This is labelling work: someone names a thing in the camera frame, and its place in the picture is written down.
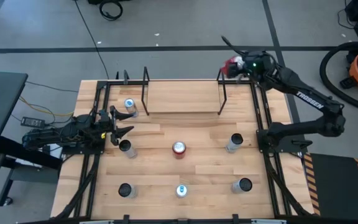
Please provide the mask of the black power adapter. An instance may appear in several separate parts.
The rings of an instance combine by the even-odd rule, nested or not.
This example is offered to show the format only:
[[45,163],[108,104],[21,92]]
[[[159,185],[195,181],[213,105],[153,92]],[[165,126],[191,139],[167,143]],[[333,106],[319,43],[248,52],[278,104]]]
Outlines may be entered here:
[[21,120],[21,126],[42,129],[45,127],[45,121],[43,119],[30,118],[24,116]]

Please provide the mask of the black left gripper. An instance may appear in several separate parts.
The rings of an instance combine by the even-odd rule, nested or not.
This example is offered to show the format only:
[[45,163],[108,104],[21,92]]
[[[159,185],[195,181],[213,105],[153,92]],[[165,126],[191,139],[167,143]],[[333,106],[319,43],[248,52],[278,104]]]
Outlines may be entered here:
[[134,126],[128,126],[124,128],[118,128],[116,120],[122,121],[133,117],[132,113],[119,112],[115,106],[110,106],[109,114],[106,110],[99,110],[98,114],[100,119],[98,120],[99,130],[102,133],[110,133],[110,141],[114,146],[119,144],[119,140],[125,136],[129,131],[134,129]]

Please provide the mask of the wooden shelf with black frame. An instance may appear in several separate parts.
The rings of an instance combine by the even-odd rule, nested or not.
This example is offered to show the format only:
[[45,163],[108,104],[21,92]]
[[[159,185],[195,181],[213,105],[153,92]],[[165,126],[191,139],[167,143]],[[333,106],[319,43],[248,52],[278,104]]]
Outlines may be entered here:
[[146,114],[220,115],[227,101],[226,83],[221,72],[215,79],[151,80],[147,67],[144,67],[140,100]]

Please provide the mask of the red soda can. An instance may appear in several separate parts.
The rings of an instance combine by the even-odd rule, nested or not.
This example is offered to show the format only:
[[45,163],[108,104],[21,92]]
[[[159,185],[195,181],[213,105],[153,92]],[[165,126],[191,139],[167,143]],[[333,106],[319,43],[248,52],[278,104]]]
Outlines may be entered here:
[[182,141],[177,141],[172,146],[173,156],[176,159],[182,159],[185,156],[186,145]]
[[223,67],[221,67],[222,74],[226,77],[227,70],[239,70],[238,63],[232,63],[232,57],[225,61]]

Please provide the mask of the white paper sheet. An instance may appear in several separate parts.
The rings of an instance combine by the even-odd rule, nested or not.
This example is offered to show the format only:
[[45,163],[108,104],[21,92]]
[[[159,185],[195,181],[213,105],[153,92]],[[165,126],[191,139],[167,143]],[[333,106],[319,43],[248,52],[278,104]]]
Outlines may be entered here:
[[42,152],[59,159],[62,155],[62,147],[58,144],[49,144],[42,148]]

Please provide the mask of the white Celsius Peach Vibe can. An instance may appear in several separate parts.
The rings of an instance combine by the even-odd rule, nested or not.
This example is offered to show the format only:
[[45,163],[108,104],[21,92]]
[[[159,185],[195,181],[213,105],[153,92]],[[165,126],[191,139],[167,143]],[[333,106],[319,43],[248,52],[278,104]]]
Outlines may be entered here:
[[129,183],[123,183],[118,189],[118,194],[123,198],[134,198],[137,195],[136,187]]
[[122,140],[119,143],[119,149],[130,159],[134,159],[137,156],[137,152],[133,148],[132,143],[129,140]]

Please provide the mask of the blue silver Red Bull can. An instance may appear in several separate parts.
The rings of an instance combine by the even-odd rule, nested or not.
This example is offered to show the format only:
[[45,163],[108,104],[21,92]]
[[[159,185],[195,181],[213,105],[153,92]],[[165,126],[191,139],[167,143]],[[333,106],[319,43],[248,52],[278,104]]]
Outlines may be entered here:
[[139,112],[136,107],[135,101],[132,98],[127,98],[124,100],[124,106],[129,114],[133,117],[137,117]]
[[175,189],[175,193],[178,198],[186,197],[188,194],[187,186],[183,184],[178,185]]

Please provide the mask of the black mat with striped edges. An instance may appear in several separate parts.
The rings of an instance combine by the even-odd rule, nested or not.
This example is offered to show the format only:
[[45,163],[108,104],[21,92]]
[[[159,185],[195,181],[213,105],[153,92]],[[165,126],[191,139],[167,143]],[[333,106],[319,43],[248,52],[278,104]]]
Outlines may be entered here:
[[358,220],[358,159],[306,153],[303,165],[315,214]]

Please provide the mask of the black aluminium table frame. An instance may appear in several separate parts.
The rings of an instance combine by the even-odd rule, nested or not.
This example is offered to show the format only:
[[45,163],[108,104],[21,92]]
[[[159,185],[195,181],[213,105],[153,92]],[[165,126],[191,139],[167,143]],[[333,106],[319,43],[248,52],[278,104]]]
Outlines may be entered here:
[[[122,125],[134,126],[126,138],[137,157],[129,159],[117,146],[105,143],[96,180],[84,192],[81,214],[91,206],[93,220],[128,224],[228,223],[234,215],[246,220],[284,214],[282,193],[278,187],[269,187],[264,156],[257,144],[256,130],[266,127],[267,120],[262,94],[255,85],[228,80],[227,101],[220,115],[146,114],[140,81],[115,84],[110,90],[97,85],[97,80],[80,83],[75,113],[87,113],[93,105],[123,110],[123,101],[133,98],[139,115]],[[228,153],[225,146],[234,133],[241,134],[244,142],[235,153]],[[173,156],[172,146],[177,141],[186,145],[182,159]],[[250,179],[252,189],[235,194],[231,185],[241,178]],[[118,194],[123,183],[136,187],[136,197]],[[187,186],[186,197],[176,196],[180,184]]]

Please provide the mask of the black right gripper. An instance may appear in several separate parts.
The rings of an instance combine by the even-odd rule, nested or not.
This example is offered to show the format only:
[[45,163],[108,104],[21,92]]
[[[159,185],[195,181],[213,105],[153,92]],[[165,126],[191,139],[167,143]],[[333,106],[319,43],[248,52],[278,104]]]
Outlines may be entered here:
[[[232,63],[243,63],[243,70],[249,77],[256,77],[262,73],[262,52],[247,52],[242,57],[240,55],[232,58]],[[226,78],[236,78],[243,75],[243,70],[227,70]]]

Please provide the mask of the white Celsius Arctic Vibe can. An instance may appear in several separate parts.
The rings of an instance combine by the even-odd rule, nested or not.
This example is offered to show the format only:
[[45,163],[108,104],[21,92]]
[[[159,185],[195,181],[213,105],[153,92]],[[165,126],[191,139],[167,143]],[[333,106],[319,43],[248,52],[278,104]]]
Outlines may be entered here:
[[244,139],[241,134],[234,133],[230,138],[229,142],[226,144],[225,148],[228,153],[235,153],[244,142]]
[[244,192],[249,192],[252,189],[252,182],[248,178],[241,178],[231,185],[231,190],[235,194],[241,194]]

